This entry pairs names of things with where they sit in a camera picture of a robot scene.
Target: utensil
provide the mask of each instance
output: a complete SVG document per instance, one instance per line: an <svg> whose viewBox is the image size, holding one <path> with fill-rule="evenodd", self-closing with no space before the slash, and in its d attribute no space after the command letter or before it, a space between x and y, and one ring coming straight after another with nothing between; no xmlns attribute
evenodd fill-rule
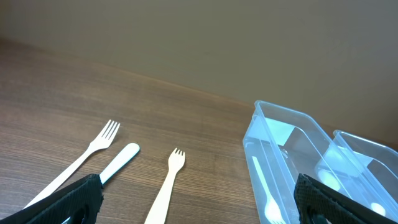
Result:
<svg viewBox="0 0 398 224"><path fill-rule="evenodd" d="M130 143L109 163L109 165L99 174L102 185L113 176L120 168L129 162L139 151L139 145ZM63 221L62 224L68 223L70 218Z"/></svg>
<svg viewBox="0 0 398 224"><path fill-rule="evenodd" d="M120 123L109 120L99 135L90 143L88 149L68 168L66 168L57 178L55 178L46 188L44 188L33 200L31 200L25 208L33 205L34 203L42 200L43 198L52 194L55 190L57 190L76 170L79 168L82 163L90 156L92 153L100 150L108 148L118 129L120 127Z"/></svg>
<svg viewBox="0 0 398 224"><path fill-rule="evenodd" d="M156 196L155 202L150 208L145 224L161 224L166 221L167 210L169 209L170 197L177 172L183 167L185 153L177 148L169 157L169 172L164 180L163 186Z"/></svg>
<svg viewBox="0 0 398 224"><path fill-rule="evenodd" d="M266 214L268 221L271 224L286 224L286 222L282 218L282 215L280 214L280 209L278 204L276 204L275 199L272 197L271 193L269 192L266 179L264 178L264 174L262 173L257 157L252 156L252 159L254 167L256 168L257 174L260 178L262 187L264 188L267 195L267 202L266 202L266 207L264 208L264 213Z"/></svg>

